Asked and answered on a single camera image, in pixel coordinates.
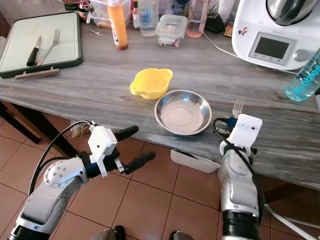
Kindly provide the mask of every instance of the kitchen counter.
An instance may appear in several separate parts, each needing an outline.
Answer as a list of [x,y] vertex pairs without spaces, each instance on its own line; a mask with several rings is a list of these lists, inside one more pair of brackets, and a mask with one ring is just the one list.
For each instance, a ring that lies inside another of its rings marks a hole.
[[[102,36],[89,30],[98,30]],[[83,63],[53,77],[0,78],[0,98],[72,120],[94,120],[117,129],[138,125],[135,138],[220,162],[220,140],[209,126],[192,136],[174,135],[157,123],[156,100],[131,95],[138,71],[173,71],[169,91],[185,89],[207,99],[212,119],[231,116],[238,96],[243,113],[263,120],[253,145],[254,169],[263,175],[320,190],[320,115],[314,97],[294,103],[284,94],[292,74],[256,66],[214,48],[204,37],[185,37],[178,49],[161,48],[155,37],[128,29],[129,47],[116,50],[110,29],[81,24]],[[232,52],[231,38],[208,33]]]

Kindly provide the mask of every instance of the metal fork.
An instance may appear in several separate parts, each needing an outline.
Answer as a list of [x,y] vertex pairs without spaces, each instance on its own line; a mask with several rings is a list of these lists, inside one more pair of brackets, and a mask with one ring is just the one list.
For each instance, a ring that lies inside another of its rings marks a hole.
[[43,55],[43,57],[36,63],[37,66],[40,66],[40,65],[44,62],[46,56],[48,55],[48,53],[50,52],[50,50],[52,49],[52,47],[59,44],[59,39],[60,39],[60,29],[57,28],[57,29],[54,31],[53,42],[52,42],[51,47],[50,47],[49,50]]
[[245,98],[239,96],[233,106],[232,114],[237,119],[239,114],[242,113],[242,109],[244,108]]

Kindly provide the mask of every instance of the orange bottle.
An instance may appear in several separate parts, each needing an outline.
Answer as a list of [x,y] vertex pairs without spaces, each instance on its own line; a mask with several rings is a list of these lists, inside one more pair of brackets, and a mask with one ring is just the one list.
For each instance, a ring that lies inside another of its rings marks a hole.
[[128,47],[124,8],[120,0],[108,0],[107,9],[115,47],[124,50]]

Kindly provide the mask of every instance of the stainless steel bowl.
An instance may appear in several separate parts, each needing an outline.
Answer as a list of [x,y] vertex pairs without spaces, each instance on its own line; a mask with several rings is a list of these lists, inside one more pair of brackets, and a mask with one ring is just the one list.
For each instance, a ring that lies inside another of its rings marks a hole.
[[154,107],[157,122],[178,135],[200,133],[211,122],[209,103],[199,94],[188,90],[174,90],[160,98]]

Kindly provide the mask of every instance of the table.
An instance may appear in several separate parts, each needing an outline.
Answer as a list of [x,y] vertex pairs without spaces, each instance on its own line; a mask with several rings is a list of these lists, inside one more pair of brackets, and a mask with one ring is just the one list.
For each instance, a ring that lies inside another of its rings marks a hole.
[[[82,24],[83,63],[54,77],[17,81],[0,79],[3,101],[72,120],[93,120],[109,128],[138,125],[135,138],[220,162],[220,140],[212,128],[179,136],[161,128],[154,117],[156,100],[131,95],[129,85],[145,68],[173,71],[170,90],[197,92],[211,105],[212,118],[230,116],[237,96],[246,97],[243,113],[263,120],[254,144],[257,173],[320,190],[320,115],[314,97],[290,101],[284,89],[292,74],[256,66],[214,48],[205,37],[185,37],[179,49],[157,46],[155,37],[128,29],[129,48],[116,50],[110,29],[102,36]],[[231,39],[208,33],[232,52]]]

